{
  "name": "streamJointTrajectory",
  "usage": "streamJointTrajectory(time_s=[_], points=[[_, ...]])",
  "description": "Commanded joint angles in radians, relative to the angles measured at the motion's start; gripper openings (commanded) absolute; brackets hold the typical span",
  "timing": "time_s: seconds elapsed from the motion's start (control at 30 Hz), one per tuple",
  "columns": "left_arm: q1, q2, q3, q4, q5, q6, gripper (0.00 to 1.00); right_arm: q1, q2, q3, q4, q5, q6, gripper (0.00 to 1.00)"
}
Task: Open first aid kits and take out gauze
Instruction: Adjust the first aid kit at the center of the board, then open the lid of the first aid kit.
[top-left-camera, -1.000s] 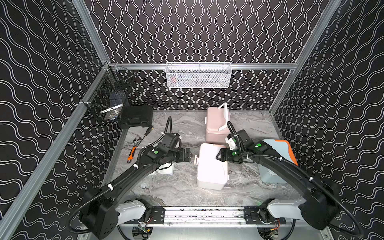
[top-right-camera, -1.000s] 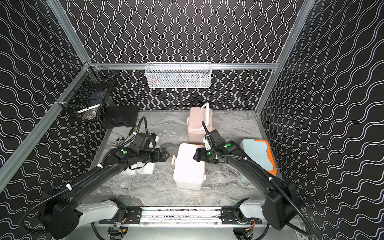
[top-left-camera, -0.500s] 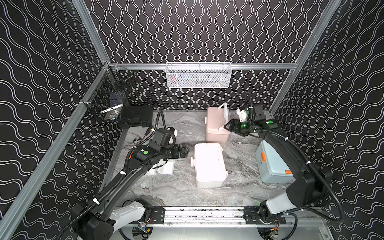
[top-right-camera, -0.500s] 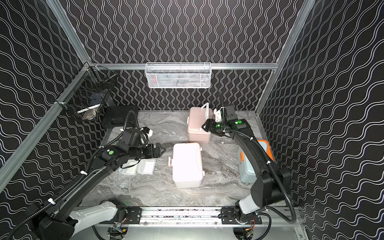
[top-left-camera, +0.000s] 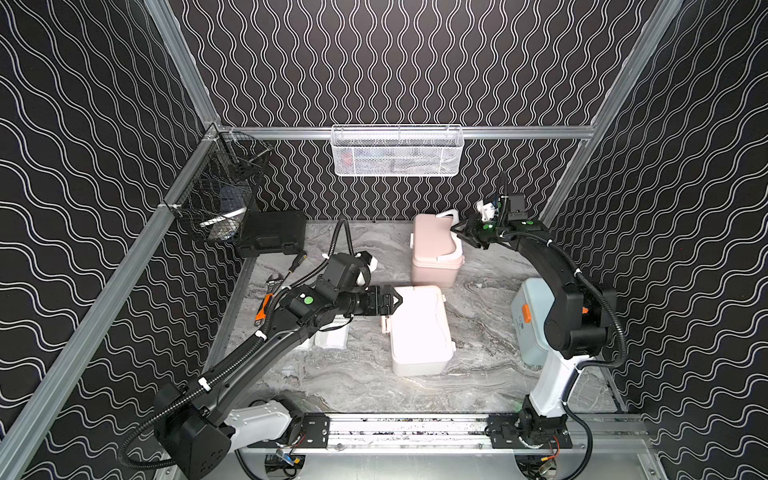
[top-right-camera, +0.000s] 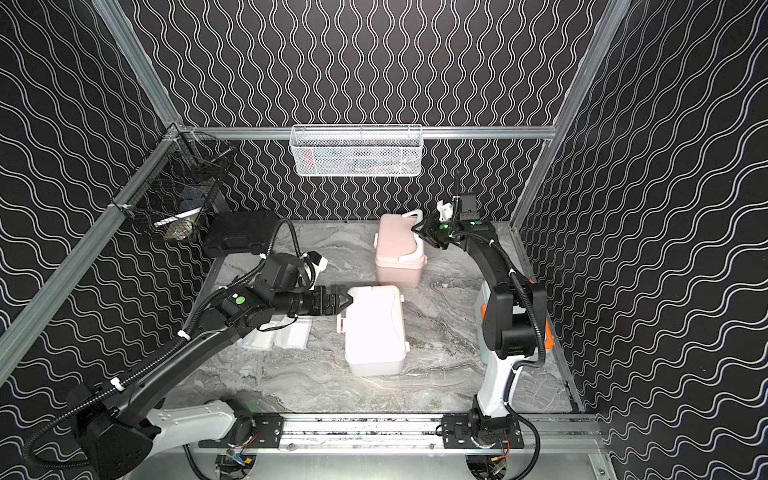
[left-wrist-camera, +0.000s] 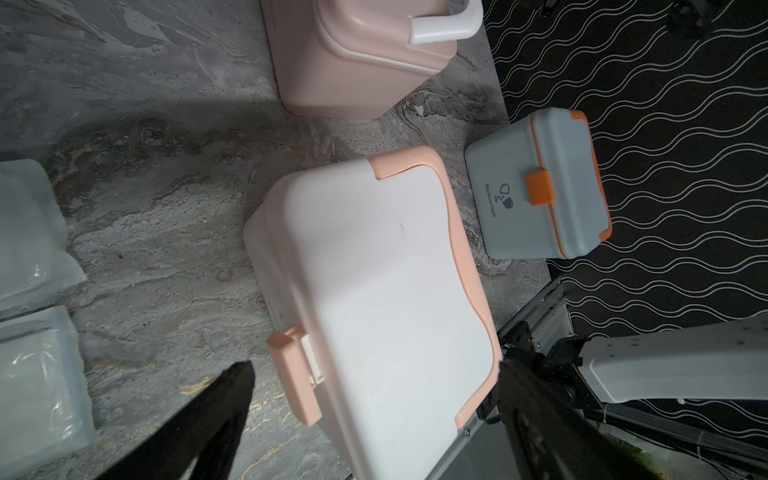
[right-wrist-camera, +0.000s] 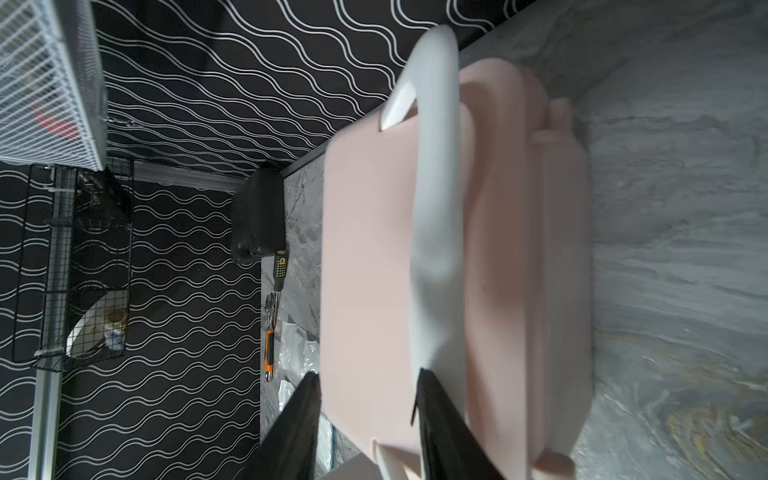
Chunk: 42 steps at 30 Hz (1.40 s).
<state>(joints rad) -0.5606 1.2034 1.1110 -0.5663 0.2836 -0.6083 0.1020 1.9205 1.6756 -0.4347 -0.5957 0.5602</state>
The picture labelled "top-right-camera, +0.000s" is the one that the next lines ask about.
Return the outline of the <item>white gauze packet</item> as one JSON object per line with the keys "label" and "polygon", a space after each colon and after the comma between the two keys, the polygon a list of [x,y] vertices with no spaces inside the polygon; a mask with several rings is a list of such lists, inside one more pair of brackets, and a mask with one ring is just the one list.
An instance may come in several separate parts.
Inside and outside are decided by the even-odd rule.
{"label": "white gauze packet", "polygon": [[274,344],[275,331],[260,332],[254,330],[237,342],[241,348],[256,351],[268,351]]}
{"label": "white gauze packet", "polygon": [[305,349],[312,329],[312,320],[284,317],[276,331],[274,345],[281,349]]}

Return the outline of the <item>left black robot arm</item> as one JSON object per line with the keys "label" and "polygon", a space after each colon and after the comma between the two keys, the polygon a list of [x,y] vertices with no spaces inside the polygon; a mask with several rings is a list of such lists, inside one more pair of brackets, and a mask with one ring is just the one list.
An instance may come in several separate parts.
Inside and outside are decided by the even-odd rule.
{"label": "left black robot arm", "polygon": [[[24,462],[43,470],[90,468],[101,479],[118,479],[150,456],[163,428],[149,418],[181,380],[220,351],[253,332],[271,331],[277,315],[336,316],[354,299],[338,285],[316,283],[322,260],[315,251],[273,250],[271,235],[256,267],[209,294],[182,328],[143,362],[96,387],[79,385],[67,410],[26,440]],[[65,424],[84,454],[82,460],[44,459],[39,443]]]}

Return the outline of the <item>white first aid box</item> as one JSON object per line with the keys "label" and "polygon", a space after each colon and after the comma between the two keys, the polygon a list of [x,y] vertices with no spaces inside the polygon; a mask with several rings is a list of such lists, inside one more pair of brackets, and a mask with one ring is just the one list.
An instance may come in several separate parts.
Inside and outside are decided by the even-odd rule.
{"label": "white first aid box", "polygon": [[337,320],[345,337],[344,357],[358,377],[398,375],[403,371],[410,345],[406,340],[403,301],[394,285],[356,286]]}

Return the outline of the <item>light blue first aid box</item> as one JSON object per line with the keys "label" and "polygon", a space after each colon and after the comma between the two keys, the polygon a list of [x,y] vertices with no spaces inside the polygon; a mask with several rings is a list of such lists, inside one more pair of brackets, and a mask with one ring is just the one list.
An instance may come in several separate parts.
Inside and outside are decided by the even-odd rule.
{"label": "light blue first aid box", "polygon": [[535,353],[538,340],[527,310],[513,286],[481,285],[474,304],[480,358],[488,364],[492,353],[529,357]]}

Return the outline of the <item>pink first aid box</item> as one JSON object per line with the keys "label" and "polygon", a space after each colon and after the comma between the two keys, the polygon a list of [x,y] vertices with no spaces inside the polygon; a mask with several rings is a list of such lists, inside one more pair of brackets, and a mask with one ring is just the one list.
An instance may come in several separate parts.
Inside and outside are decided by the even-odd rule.
{"label": "pink first aid box", "polygon": [[427,263],[424,241],[412,228],[423,220],[421,209],[385,214],[374,238],[376,278],[380,285],[416,288]]}

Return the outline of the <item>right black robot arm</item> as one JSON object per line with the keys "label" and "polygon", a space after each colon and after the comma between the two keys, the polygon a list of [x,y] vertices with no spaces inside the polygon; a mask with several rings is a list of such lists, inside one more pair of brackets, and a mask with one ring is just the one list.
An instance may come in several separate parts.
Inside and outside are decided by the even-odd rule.
{"label": "right black robot arm", "polygon": [[477,196],[453,181],[451,199],[439,201],[412,228],[417,238],[441,250],[457,246],[480,269],[488,286],[481,340],[488,350],[483,384],[467,413],[467,425],[445,427],[443,438],[460,434],[480,448],[507,446],[521,423],[512,396],[522,370],[546,362],[546,289],[526,277],[501,245],[491,223],[481,217]]}

